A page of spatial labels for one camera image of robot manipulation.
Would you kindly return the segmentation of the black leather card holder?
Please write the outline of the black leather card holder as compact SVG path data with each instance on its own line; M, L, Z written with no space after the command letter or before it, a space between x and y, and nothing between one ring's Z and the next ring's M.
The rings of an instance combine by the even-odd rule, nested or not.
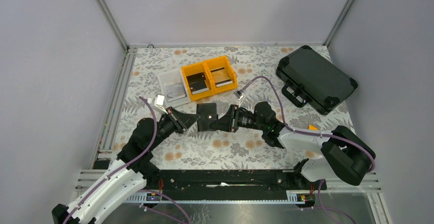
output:
M212 124L218 120L216 103L197 104L197 115L200 116L197 120L198 132L215 131Z

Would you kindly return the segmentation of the white plastic bin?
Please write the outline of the white plastic bin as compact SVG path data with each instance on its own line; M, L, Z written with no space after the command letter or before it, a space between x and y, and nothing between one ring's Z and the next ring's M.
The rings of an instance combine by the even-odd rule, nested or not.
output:
M157 75L166 107L177 107L191 101L180 68Z

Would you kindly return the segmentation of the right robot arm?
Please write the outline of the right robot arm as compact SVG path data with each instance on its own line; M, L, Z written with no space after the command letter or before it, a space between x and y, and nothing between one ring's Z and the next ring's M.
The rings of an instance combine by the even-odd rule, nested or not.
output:
M339 125L330 132L289 128L277 119L268 102L256 104L253 111L233 104L226 114L211 122L210 128L225 132L239 128L260 130L262 139L271 147L298 148L322 155L307 160L294 174L294 184L300 189L331 178L358 186L375 167L374 152L347 127Z

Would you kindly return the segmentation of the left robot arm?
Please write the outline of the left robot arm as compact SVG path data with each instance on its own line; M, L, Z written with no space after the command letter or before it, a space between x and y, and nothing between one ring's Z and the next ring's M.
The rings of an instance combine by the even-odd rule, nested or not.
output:
M107 171L74 201L52 210L54 223L103 223L131 195L154 188L159 169L150 162L152 150L172 133L184 133L199 118L169 107L158 120L140 120Z

